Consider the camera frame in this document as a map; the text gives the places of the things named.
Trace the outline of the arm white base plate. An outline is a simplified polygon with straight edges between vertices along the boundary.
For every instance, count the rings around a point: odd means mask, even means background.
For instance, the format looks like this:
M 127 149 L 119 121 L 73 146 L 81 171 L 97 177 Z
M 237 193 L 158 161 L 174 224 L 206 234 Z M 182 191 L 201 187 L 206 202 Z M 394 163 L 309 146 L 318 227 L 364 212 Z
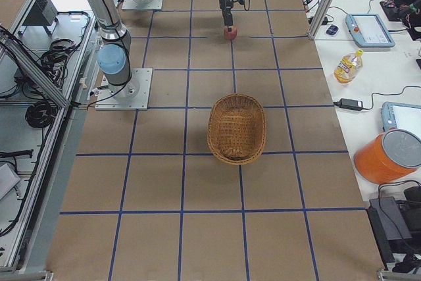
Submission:
M 98 111 L 146 111 L 149 105 L 151 82 L 153 77 L 152 68 L 133 68 L 131 81 L 115 94 L 120 88 L 109 85 L 105 75 L 102 85 L 107 88 L 98 93 L 98 102 L 94 104 Z
M 163 0 L 124 0 L 123 11 L 160 11 Z

